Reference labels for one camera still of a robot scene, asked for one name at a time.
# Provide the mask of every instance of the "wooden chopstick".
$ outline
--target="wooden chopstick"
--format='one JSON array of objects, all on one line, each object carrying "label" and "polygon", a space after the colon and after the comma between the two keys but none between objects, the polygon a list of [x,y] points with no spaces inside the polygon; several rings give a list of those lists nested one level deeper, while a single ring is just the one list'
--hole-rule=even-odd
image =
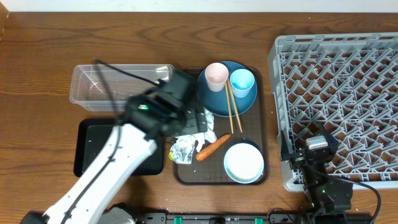
[{"label": "wooden chopstick", "polygon": [[231,87],[231,84],[229,83],[229,79],[227,79],[226,82],[228,83],[229,92],[231,93],[232,103],[234,104],[235,115],[236,115],[236,119],[238,120],[239,129],[241,130],[241,133],[243,133],[242,126],[241,126],[241,120],[239,119],[239,112],[238,112],[238,109],[236,109],[235,97],[234,97],[234,93],[232,92],[232,87]]},{"label": "wooden chopstick", "polygon": [[231,103],[229,102],[228,85],[225,83],[226,101],[228,102],[229,122],[231,123],[231,134],[234,133],[234,124],[232,122]]}]

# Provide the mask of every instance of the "blue cup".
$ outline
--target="blue cup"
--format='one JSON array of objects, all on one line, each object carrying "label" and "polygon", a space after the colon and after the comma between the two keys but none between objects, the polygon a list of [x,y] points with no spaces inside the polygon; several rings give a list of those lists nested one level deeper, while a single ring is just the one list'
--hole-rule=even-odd
[{"label": "blue cup", "polygon": [[234,96],[244,98],[254,85],[254,75],[247,69],[238,69],[229,78]]}]

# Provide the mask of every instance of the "crumpled plastic bag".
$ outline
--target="crumpled plastic bag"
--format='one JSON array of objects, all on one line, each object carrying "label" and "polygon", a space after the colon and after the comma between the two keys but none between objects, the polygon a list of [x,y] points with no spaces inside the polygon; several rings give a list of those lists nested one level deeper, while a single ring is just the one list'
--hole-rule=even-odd
[{"label": "crumpled plastic bag", "polygon": [[200,152],[205,141],[213,143],[217,140],[217,136],[213,131],[214,116],[205,109],[205,117],[207,123],[207,131],[205,133],[188,134],[178,136],[177,141],[170,150],[169,157],[177,164],[191,164],[195,142],[198,141],[197,151]]}]

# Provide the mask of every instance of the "white wall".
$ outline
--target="white wall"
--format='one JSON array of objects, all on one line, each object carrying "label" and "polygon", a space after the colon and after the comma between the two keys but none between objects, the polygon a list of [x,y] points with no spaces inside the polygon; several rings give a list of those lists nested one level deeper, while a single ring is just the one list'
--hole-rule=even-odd
[{"label": "white wall", "polygon": [[398,12],[398,0],[0,0],[11,12]]}]

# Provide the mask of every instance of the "carrot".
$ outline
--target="carrot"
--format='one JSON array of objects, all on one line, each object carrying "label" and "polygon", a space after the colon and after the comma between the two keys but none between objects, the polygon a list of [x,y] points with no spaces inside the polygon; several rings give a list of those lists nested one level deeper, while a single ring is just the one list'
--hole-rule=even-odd
[{"label": "carrot", "polygon": [[197,154],[197,160],[202,161],[206,159],[208,156],[211,155],[216,149],[218,149],[222,144],[224,144],[231,134],[225,134],[223,137],[217,139],[217,141],[211,143],[208,145],[206,148],[202,149],[198,154]]}]

